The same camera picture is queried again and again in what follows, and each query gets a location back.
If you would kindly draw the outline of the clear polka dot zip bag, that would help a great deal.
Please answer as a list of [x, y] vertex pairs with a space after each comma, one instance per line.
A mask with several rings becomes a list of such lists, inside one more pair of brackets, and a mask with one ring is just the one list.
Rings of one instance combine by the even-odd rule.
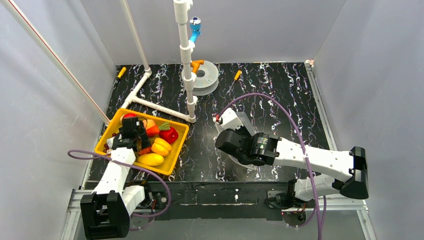
[[250, 170], [256, 170], [257, 166], [247, 163], [247, 155], [250, 153], [252, 137], [257, 131], [245, 112], [242, 112], [241, 117], [244, 126], [237, 130], [228, 128], [218, 133], [215, 148], [228, 154], [234, 163]]

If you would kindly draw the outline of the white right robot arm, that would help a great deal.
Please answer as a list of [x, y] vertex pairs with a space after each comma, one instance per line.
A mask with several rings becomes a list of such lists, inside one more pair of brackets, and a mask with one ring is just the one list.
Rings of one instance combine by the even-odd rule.
[[242, 165], [288, 166], [318, 173], [309, 180], [293, 182], [286, 194], [291, 201], [307, 202], [315, 196], [332, 194], [357, 200], [369, 198], [366, 151], [362, 147], [350, 151], [302, 148], [282, 137], [261, 132], [251, 136], [230, 128], [218, 135], [215, 147]]

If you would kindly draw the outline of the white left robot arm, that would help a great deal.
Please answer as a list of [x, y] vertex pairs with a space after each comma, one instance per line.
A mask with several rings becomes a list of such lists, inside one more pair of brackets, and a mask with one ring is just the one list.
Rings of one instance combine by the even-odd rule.
[[137, 142], [146, 137], [138, 117], [122, 117], [118, 133], [106, 142], [111, 158], [106, 170], [90, 194], [82, 196], [80, 209], [84, 233], [88, 240], [124, 238], [130, 229], [130, 218], [145, 199], [143, 186], [125, 187], [130, 166], [136, 161]]

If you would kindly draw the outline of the orange toy carrot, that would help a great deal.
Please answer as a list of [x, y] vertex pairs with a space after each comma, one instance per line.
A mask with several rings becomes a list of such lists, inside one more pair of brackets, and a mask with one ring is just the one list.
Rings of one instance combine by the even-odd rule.
[[[149, 138], [151, 138], [151, 137], [155, 137], [155, 136], [159, 135], [159, 133], [161, 131], [170, 130], [170, 128], [171, 127], [170, 127], [169, 123], [168, 122], [164, 122], [161, 125], [154, 125], [154, 126], [151, 126], [151, 127], [147, 128], [146, 129], [146, 134], [147, 134], [147, 136]], [[143, 147], [141, 150], [138, 151], [138, 154], [139, 155], [148, 154], [148, 153], [151, 152], [151, 148], [152, 148], [151, 146]]]

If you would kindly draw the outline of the red toy bell pepper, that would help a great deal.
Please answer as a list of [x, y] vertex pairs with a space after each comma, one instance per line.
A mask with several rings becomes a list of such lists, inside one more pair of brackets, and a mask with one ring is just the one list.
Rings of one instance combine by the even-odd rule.
[[159, 137], [167, 143], [173, 144], [179, 138], [179, 133], [174, 127], [170, 126], [168, 130], [161, 130]]

